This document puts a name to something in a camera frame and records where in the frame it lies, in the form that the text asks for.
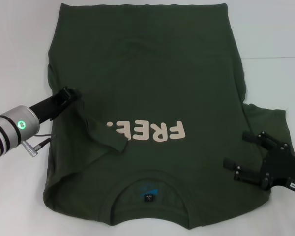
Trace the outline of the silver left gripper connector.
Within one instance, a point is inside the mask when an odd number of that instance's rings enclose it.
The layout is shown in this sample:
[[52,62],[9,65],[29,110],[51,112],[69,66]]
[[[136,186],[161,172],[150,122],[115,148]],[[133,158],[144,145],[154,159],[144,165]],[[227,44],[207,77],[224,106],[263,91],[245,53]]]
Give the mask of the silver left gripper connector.
[[22,146],[29,153],[31,157],[36,157],[38,155],[38,151],[42,149],[42,145],[38,144],[35,147],[30,145],[27,141],[22,141]]

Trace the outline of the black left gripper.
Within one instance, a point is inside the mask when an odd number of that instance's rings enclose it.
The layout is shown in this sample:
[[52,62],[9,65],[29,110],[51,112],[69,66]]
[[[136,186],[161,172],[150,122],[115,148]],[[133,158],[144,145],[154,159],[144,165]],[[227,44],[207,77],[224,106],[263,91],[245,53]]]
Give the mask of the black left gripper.
[[39,121],[54,120],[69,105],[81,99],[82,94],[76,88],[64,87],[57,94],[31,106]]

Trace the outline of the dark green FREE t-shirt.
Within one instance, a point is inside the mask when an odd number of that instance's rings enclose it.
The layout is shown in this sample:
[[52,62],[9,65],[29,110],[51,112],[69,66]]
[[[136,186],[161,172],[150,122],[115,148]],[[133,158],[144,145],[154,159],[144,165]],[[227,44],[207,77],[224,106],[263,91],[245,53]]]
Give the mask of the dark green FREE t-shirt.
[[260,167],[266,151],[244,131],[291,140],[285,111],[244,103],[226,4],[62,4],[48,82],[53,93],[81,93],[53,122],[43,193],[51,210],[192,229],[269,200],[223,167],[225,158]]

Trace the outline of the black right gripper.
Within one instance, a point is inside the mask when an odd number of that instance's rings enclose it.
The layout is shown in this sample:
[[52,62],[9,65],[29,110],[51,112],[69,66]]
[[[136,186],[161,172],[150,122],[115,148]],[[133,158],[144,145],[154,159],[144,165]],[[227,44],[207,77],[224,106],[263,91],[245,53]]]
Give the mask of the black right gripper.
[[260,146],[266,154],[261,167],[254,171],[231,159],[224,159],[223,167],[234,172],[234,180],[259,186],[268,191],[275,186],[283,186],[295,191],[295,156],[288,143],[278,140],[266,132],[255,135],[243,132],[242,140]]

